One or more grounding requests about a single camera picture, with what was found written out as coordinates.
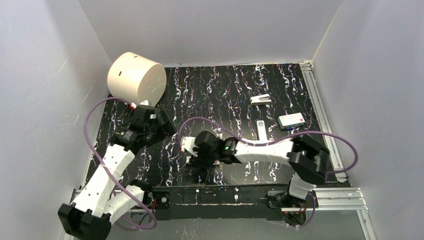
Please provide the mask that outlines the large white cylinder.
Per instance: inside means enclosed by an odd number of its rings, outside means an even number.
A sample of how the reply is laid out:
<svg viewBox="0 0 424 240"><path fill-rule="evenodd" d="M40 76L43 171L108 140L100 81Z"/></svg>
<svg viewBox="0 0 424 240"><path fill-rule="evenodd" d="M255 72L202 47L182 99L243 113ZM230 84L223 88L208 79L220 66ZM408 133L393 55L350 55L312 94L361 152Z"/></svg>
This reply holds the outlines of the large white cylinder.
<svg viewBox="0 0 424 240"><path fill-rule="evenodd" d="M135 104L148 101L154 107L165 92L167 74L162 64L125 52L110 66L107 86L113 97Z"/></svg>

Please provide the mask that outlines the white box with red labels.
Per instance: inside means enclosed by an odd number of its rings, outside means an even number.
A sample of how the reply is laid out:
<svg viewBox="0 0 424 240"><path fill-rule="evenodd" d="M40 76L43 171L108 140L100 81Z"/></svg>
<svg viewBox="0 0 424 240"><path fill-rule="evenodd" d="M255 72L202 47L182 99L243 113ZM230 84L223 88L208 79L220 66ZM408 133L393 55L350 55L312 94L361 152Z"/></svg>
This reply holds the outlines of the white box with red labels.
<svg viewBox="0 0 424 240"><path fill-rule="evenodd" d="M290 129L300 127L305 124L303 115L299 113L281 115L278 117L278 123L281 129Z"/></svg>

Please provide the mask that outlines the aluminium frame rail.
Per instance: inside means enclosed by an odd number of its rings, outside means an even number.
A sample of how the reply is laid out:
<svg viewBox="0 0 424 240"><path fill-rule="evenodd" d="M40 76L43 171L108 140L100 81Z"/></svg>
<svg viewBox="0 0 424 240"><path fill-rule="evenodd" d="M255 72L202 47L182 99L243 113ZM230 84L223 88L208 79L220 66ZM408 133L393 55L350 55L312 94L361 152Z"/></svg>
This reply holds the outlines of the aluminium frame rail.
<svg viewBox="0 0 424 240"><path fill-rule="evenodd" d="M313 66L308 61L301 62L299 65L319 127L322 131L330 133L332 130L318 91ZM356 212L365 239L375 240L377 238L369 217L368 206L359 187L324 187L317 188L315 191L319 203L319 211Z"/></svg>

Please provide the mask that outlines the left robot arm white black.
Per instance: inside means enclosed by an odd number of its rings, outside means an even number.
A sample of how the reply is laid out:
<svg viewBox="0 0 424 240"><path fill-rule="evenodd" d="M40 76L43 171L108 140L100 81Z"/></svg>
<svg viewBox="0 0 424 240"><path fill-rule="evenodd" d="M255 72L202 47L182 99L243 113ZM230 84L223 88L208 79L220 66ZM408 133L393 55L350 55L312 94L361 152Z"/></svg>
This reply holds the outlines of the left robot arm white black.
<svg viewBox="0 0 424 240"><path fill-rule="evenodd" d="M140 104L132 117L115 128L101 164L70 204L62 204L58 217L64 231L80 240L105 240L112 225L131 208L143 203L152 187L133 180L113 196L118 179L143 148L166 140L176 132L164 110Z"/></svg>

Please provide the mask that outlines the black base bar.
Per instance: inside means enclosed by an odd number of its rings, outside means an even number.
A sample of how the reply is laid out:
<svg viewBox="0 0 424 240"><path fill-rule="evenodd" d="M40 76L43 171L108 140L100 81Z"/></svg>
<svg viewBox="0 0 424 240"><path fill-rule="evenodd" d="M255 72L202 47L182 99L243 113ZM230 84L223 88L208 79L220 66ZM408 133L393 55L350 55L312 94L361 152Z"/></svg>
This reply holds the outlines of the black base bar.
<svg viewBox="0 0 424 240"><path fill-rule="evenodd" d="M145 202L159 221L181 219L266 219L281 221L289 212L302 214L318 207L316 193L298 207L281 207L267 195L284 195L287 184L154 186Z"/></svg>

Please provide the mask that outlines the white remote with black end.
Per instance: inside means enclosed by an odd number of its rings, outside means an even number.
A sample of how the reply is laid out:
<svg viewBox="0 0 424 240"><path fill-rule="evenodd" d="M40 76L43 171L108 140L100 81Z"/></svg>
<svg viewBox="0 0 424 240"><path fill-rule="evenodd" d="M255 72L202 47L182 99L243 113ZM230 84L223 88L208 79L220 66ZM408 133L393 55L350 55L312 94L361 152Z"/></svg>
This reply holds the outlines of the white remote with black end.
<svg viewBox="0 0 424 240"><path fill-rule="evenodd" d="M201 157L187 156L185 165L193 168L214 168L221 165L218 160L203 159Z"/></svg>

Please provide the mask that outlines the small white charger device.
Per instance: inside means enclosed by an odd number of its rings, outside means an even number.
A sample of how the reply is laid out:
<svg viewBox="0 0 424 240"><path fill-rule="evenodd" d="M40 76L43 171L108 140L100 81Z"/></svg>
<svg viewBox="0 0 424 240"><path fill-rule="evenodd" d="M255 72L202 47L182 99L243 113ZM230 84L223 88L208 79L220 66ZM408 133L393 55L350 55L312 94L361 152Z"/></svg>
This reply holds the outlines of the small white charger device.
<svg viewBox="0 0 424 240"><path fill-rule="evenodd" d="M250 98L250 105L251 106L270 105L271 103L272 103L272 100L271 100L271 96L269 94L252 96Z"/></svg>

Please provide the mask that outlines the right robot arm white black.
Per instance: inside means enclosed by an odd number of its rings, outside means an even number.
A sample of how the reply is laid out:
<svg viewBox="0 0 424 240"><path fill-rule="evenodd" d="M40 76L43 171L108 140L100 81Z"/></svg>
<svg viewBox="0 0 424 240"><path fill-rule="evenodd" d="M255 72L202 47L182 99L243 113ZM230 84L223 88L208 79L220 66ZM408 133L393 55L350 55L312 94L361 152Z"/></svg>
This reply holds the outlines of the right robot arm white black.
<svg viewBox="0 0 424 240"><path fill-rule="evenodd" d="M302 207L309 192L327 180L329 150L312 137L301 134L276 143L229 137L222 140L208 131L181 139L181 149L190 153L187 164L209 168L217 163L279 163L292 167L294 175L285 192L267 193L270 208Z"/></svg>

